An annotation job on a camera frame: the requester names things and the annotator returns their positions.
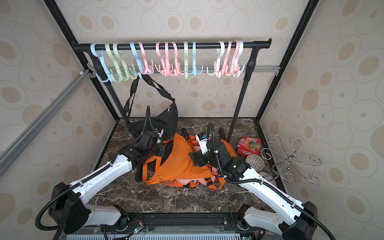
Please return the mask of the orange crossbody bag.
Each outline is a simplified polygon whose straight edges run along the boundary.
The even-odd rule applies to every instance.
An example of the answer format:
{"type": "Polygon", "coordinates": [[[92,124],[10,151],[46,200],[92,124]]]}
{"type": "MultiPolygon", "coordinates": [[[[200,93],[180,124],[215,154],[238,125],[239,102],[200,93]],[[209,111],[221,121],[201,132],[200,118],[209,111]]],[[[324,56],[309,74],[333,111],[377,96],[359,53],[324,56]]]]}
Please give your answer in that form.
{"type": "Polygon", "coordinates": [[[173,148],[167,160],[160,166],[154,177],[160,182],[175,181],[178,179],[207,179],[213,177],[210,168],[195,167],[189,153],[193,148],[186,139],[179,134],[174,135],[173,148]]]}

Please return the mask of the black crossbody bag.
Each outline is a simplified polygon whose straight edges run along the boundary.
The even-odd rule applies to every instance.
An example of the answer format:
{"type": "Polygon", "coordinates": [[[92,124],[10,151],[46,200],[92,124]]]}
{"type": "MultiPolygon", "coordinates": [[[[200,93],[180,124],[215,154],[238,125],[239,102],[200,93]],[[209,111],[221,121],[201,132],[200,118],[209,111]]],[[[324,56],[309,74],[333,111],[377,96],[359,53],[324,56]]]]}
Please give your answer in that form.
{"type": "Polygon", "coordinates": [[[130,89],[130,97],[124,106],[124,116],[127,118],[125,120],[126,127],[135,139],[138,138],[142,132],[158,131],[162,134],[163,140],[168,140],[174,136],[177,130],[178,108],[176,105],[176,100],[168,91],[165,90],[163,86],[154,81],[149,75],[142,75],[141,77],[137,77],[135,80],[133,80],[130,89]],[[130,116],[133,108],[133,99],[136,95],[140,80],[145,81],[149,86],[155,88],[162,97],[170,100],[172,103],[160,115],[154,118],[150,118],[147,121],[142,120],[131,122],[130,116]]]}

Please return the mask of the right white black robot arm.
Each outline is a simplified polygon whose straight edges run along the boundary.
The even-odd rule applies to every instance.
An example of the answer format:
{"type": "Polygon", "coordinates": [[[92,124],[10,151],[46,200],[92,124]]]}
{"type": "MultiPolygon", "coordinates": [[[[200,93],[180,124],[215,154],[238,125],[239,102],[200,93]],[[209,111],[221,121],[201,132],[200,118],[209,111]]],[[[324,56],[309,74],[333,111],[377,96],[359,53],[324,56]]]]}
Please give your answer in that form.
{"type": "Polygon", "coordinates": [[[321,223],[317,207],[284,193],[265,180],[245,160],[231,156],[229,147],[215,137],[214,125],[208,124],[205,132],[195,135],[200,150],[190,156],[195,166],[210,165],[217,169],[216,176],[227,183],[239,185],[266,203],[272,212],[245,207],[240,218],[245,227],[258,227],[282,236],[285,240],[310,240],[317,228],[329,239],[335,239],[331,231],[321,223]]]}

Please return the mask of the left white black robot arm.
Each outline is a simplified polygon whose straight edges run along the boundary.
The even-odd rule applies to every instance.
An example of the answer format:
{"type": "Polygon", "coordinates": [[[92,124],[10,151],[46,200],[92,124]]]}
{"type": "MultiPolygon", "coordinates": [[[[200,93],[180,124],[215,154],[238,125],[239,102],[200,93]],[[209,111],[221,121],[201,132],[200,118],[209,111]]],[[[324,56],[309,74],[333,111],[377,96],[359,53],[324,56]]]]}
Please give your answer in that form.
{"type": "Polygon", "coordinates": [[[155,130],[150,108],[147,107],[144,127],[132,143],[121,148],[112,162],[89,175],[66,185],[54,187],[52,199],[39,211],[35,226],[41,231],[62,230],[71,234],[82,227],[94,225],[115,225],[122,216],[117,207],[97,207],[89,204],[90,199],[120,176],[133,169],[138,170],[158,150],[157,144],[163,133],[155,130]]]}

